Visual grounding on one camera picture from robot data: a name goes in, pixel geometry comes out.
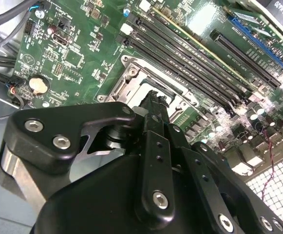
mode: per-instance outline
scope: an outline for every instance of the red wire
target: red wire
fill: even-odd
[[[272,154],[272,143],[268,137],[267,131],[264,131],[264,136],[266,137],[266,139],[268,140],[268,144],[269,144],[269,152],[270,152],[270,160],[271,160],[271,166],[272,166],[272,173],[270,175],[270,178],[267,180],[267,182],[264,184],[264,188],[262,190],[262,200],[264,201],[264,192],[266,190],[266,187],[268,185],[268,183],[274,178],[274,163],[273,163],[273,154]]]

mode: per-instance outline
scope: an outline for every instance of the silver bolt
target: silver bolt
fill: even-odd
[[[277,227],[281,232],[283,232],[283,227],[282,227],[281,223],[279,223],[279,221],[276,220],[276,219],[274,219],[274,218],[272,219],[272,221],[273,221],[274,225],[276,225],[276,227]]]
[[[180,132],[180,128],[178,128],[176,125],[174,125],[173,127],[172,127],[176,132]]]
[[[43,130],[44,126],[37,120],[28,120],[24,124],[26,130],[34,133],[38,133]]]
[[[138,72],[138,71],[137,71],[136,68],[131,67],[131,68],[128,70],[128,75],[130,75],[131,77],[134,77],[134,76],[136,76],[137,72]]]
[[[223,228],[227,232],[229,232],[229,233],[233,232],[233,225],[232,225],[230,219],[228,219],[226,216],[221,214],[221,215],[219,215],[219,221],[220,221],[220,224],[223,226]]]
[[[43,19],[45,17],[45,12],[41,10],[36,10],[35,11],[35,16],[39,19]]]
[[[156,116],[152,116],[152,119],[155,121],[155,122],[160,122],[160,119],[158,118],[158,117],[156,117]]]
[[[207,152],[208,150],[205,145],[201,145],[201,149],[204,150],[205,152]]]
[[[122,110],[128,115],[131,113],[131,111],[126,106],[124,106]]]
[[[153,193],[153,202],[162,210],[166,209],[169,205],[167,198],[161,192]]]
[[[266,220],[264,217],[261,217],[260,219],[261,219],[261,221],[262,221],[264,227],[265,227],[268,231],[272,231],[272,230],[273,230],[273,228],[272,228],[271,224],[268,222],[268,220]]]
[[[61,150],[66,150],[71,146],[71,142],[69,141],[68,138],[65,136],[57,136],[53,139],[53,144],[61,149]]]

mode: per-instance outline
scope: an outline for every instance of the blue pcie slot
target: blue pcie slot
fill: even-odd
[[[258,47],[262,49],[266,54],[268,54],[277,64],[279,64],[283,68],[283,62],[268,48],[266,47],[260,40],[254,38],[251,32],[244,27],[237,18],[229,16],[229,21],[232,22],[242,33],[244,33],[251,41],[253,41]]]

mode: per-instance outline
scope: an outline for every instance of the motherboard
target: motherboard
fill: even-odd
[[[44,0],[14,75],[32,108],[134,107],[154,90],[189,143],[236,151],[241,175],[264,163],[265,137],[283,144],[283,33],[237,2]]]

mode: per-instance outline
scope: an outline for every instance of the capacitor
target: capacitor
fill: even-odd
[[[206,136],[204,135],[200,135],[199,136],[199,141],[203,142],[204,144],[206,144],[208,142],[208,139]]]
[[[131,8],[129,7],[129,6],[126,6],[126,7],[124,7],[124,9],[123,9],[123,15],[124,15],[124,17],[128,17],[129,15],[130,15],[130,13],[131,13]]]
[[[47,28],[47,34],[48,35],[52,35],[53,33],[55,33],[57,31],[57,27],[55,25],[50,25]]]
[[[222,142],[222,141],[219,141],[218,142],[218,147],[219,149],[223,152],[223,151],[226,151],[226,147],[225,147],[225,144]]]
[[[252,140],[254,138],[250,132],[245,132],[245,136],[247,137],[248,140]]]
[[[256,120],[258,118],[258,114],[254,110],[249,110],[247,116],[250,120]]]
[[[256,105],[254,106],[254,111],[258,114],[258,115],[262,115],[264,113],[264,108],[261,107],[261,105]]]
[[[219,122],[214,122],[214,128],[217,132],[221,132],[224,129]]]
[[[259,133],[261,133],[264,129],[263,123],[261,123],[259,120],[253,121],[251,125]]]
[[[269,126],[273,127],[274,125],[276,125],[276,122],[270,116],[266,116],[264,119],[269,124]]]
[[[279,128],[283,129],[283,119],[278,119],[277,120],[277,125],[278,125]]]
[[[214,130],[211,129],[211,128],[207,129],[207,130],[206,130],[206,133],[207,133],[207,135],[208,135],[209,138],[213,138],[213,137],[216,136],[216,133],[215,133]]]
[[[239,135],[239,138],[243,142],[243,144],[247,143],[247,137],[246,137],[245,133],[241,133]]]

